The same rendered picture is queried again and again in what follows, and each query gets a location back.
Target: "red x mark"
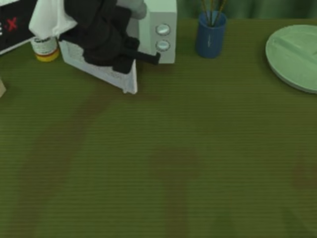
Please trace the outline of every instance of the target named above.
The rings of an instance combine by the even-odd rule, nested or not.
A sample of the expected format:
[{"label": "red x mark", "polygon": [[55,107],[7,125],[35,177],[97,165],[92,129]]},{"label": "red x mark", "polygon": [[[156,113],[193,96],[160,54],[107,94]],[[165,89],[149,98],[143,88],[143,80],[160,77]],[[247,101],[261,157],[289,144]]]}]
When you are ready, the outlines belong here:
[{"label": "red x mark", "polygon": [[16,17],[14,17],[12,20],[11,19],[7,19],[6,20],[7,23],[9,24],[9,29],[8,29],[8,25],[5,25],[5,29],[7,29],[9,32],[12,31],[13,29],[17,29],[17,25],[16,25]]}]

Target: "green tabletop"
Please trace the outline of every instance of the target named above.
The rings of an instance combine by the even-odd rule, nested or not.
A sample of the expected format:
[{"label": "green tabletop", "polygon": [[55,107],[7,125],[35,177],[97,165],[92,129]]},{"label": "green tabletop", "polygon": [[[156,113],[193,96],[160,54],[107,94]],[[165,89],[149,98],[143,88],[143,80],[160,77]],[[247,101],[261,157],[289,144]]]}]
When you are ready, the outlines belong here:
[{"label": "green tabletop", "polygon": [[268,68],[275,30],[229,20],[222,55],[138,64],[123,94],[25,45],[0,58],[1,238],[313,238],[317,96]]}]

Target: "blue cup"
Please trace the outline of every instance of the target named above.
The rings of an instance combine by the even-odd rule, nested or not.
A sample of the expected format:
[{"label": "blue cup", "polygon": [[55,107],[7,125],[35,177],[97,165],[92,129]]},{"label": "blue cup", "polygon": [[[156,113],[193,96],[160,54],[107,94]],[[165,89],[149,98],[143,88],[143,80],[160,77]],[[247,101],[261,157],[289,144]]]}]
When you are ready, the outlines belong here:
[{"label": "blue cup", "polygon": [[[214,23],[218,11],[213,11],[212,22]],[[222,50],[227,17],[221,13],[215,26],[210,27],[207,23],[206,15],[202,12],[199,15],[198,31],[196,36],[196,52],[204,58],[216,58]]]}]

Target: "beige object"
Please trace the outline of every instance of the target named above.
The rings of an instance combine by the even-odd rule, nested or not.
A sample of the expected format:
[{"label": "beige object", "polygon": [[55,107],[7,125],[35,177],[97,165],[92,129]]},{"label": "beige object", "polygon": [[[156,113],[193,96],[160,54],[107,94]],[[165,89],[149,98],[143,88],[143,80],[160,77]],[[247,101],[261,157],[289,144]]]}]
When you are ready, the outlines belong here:
[{"label": "beige object", "polygon": [[5,92],[6,92],[5,86],[0,78],[0,97],[2,97]]}]

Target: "knob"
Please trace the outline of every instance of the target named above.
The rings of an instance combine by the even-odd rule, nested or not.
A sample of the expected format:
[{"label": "knob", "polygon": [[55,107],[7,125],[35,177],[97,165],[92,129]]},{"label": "knob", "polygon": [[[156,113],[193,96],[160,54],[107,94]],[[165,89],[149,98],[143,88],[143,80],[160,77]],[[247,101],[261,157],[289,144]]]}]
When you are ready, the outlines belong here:
[{"label": "knob", "polygon": [[157,42],[158,51],[167,51],[170,48],[170,43],[168,41],[162,40]]},{"label": "knob", "polygon": [[157,33],[160,36],[166,36],[170,33],[170,26],[167,24],[161,24],[157,27]]}]

